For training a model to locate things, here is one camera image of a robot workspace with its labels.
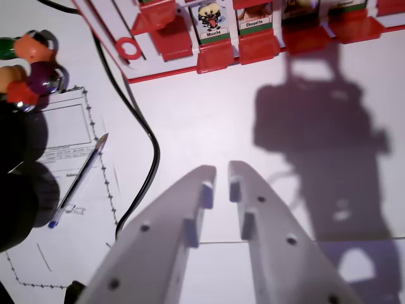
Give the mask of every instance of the black object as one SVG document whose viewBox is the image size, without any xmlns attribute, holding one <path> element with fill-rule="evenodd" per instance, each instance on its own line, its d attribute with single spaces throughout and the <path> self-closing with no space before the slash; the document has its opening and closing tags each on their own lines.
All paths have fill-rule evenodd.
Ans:
<svg viewBox="0 0 405 304">
<path fill-rule="evenodd" d="M 78 281 L 73 281 L 66 289 L 65 300 L 63 303 L 64 304 L 76 303 L 78 297 L 81 295 L 85 287 L 86 286 L 84 286 L 82 283 Z"/>
<path fill-rule="evenodd" d="M 1 304 L 14 304 L 14 301 L 10 298 L 10 295 L 0 282 L 0 303 Z"/>
<path fill-rule="evenodd" d="M 38 199 L 28 178 L 0 174 L 0 252 L 20 244 L 34 226 Z"/>
<path fill-rule="evenodd" d="M 7 173 L 23 161 L 27 133 L 24 113 L 13 104 L 0 102 L 0 174 Z"/>
</svg>

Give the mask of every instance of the red ring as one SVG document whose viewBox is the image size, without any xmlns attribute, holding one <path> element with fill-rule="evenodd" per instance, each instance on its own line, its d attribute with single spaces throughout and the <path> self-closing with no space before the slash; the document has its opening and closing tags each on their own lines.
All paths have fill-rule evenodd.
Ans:
<svg viewBox="0 0 405 304">
<path fill-rule="evenodd" d="M 135 48 L 137 49 L 137 52 L 135 54 L 128 55 L 125 52 L 124 48 L 122 47 L 122 45 L 124 43 L 131 43 L 133 46 L 135 46 Z M 124 57 L 125 59 L 128 59 L 128 60 L 139 59 L 139 57 L 142 55 L 142 51 L 140 50 L 140 47 L 139 47 L 137 41 L 133 38 L 129 38 L 129 37 L 119 38 L 119 40 L 115 44 L 115 48 L 121 57 Z"/>
</svg>

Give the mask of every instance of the purple bead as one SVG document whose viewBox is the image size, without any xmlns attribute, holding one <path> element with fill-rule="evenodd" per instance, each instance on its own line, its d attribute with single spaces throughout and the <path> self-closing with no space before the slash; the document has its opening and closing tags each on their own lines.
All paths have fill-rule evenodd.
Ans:
<svg viewBox="0 0 405 304">
<path fill-rule="evenodd" d="M 57 72 L 55 64 L 38 61 L 31 64 L 31 74 L 28 76 L 27 85 L 31 91 L 48 95 L 56 92 L 63 81 L 63 76 Z"/>
</svg>

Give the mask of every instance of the green bead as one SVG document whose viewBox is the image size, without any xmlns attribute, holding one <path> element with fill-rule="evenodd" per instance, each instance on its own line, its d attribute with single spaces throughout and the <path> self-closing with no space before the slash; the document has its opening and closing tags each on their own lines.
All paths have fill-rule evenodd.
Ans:
<svg viewBox="0 0 405 304">
<path fill-rule="evenodd" d="M 14 42 L 13 38 L 0 37 L 0 60 L 17 58 L 14 52 Z"/>
</svg>

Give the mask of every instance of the orange bead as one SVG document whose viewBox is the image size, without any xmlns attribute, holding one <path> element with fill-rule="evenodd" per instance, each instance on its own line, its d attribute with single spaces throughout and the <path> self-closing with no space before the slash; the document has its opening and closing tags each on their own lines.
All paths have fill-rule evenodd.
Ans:
<svg viewBox="0 0 405 304">
<path fill-rule="evenodd" d="M 23 103 L 35 106 L 38 99 L 39 94 L 32 92 L 25 81 L 13 81 L 7 86 L 8 103 Z"/>
<path fill-rule="evenodd" d="M 14 50 L 18 57 L 29 63 L 53 60 L 53 51 L 35 40 L 30 34 L 25 34 L 20 40 L 17 40 L 14 43 Z"/>
<path fill-rule="evenodd" d="M 7 92 L 7 86 L 13 81 L 23 81 L 27 79 L 25 70 L 20 65 L 3 66 L 0 68 L 0 93 Z"/>
</svg>

